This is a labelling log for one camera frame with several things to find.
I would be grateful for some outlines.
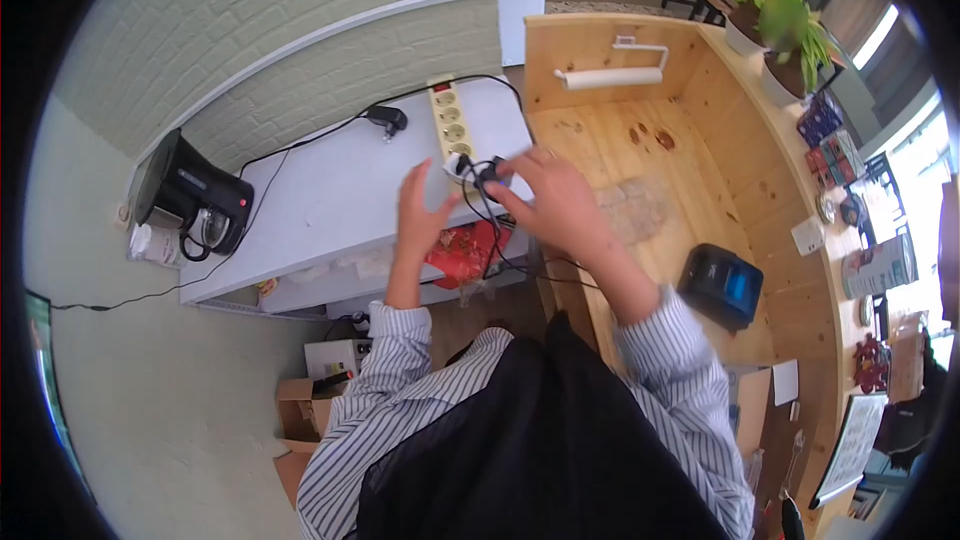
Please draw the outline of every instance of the black apron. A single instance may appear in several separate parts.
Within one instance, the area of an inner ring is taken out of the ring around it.
[[[486,387],[366,470],[358,540],[726,538],[622,381],[562,312]]]

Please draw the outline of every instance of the receipt printer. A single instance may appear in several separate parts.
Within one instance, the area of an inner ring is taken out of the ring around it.
[[[700,244],[686,258],[677,292],[687,305],[736,332],[753,322],[762,285],[763,272],[743,258]]]

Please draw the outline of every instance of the striped shirt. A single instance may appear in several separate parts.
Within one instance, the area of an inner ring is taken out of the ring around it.
[[[363,371],[333,399],[326,433],[296,497],[303,537],[338,540],[356,525],[360,485],[383,455],[486,387],[509,331],[480,332],[457,362],[430,373],[430,313],[370,303],[372,350]],[[727,376],[680,297],[661,289],[659,308],[615,335],[621,378],[663,445],[732,538],[751,533],[754,497],[728,417]]]

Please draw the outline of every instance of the power outlet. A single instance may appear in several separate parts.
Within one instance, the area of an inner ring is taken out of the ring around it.
[[[427,80],[430,90],[430,108],[433,110],[433,123],[437,129],[439,153],[443,162],[448,162],[454,153],[465,154],[476,161],[474,141],[464,118],[464,107],[460,104],[457,84],[451,82],[453,75],[445,75]],[[454,191],[460,190],[460,184],[450,180]]]
[[[130,229],[130,221],[130,206],[126,201],[118,202],[113,208],[113,227],[121,232],[126,232]]]

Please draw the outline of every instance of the hand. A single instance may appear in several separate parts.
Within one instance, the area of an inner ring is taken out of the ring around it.
[[[530,207],[507,186],[492,182],[484,186],[520,227],[541,241],[566,251],[585,266],[619,244],[597,206],[593,189],[573,163],[534,146],[501,162],[497,173],[519,174],[534,191],[535,204]]]
[[[403,265],[416,265],[420,271],[426,254],[437,242],[440,232],[450,219],[460,195],[450,194],[436,212],[424,206],[424,180],[430,169],[430,158],[410,169],[400,186],[396,248],[393,261]]]

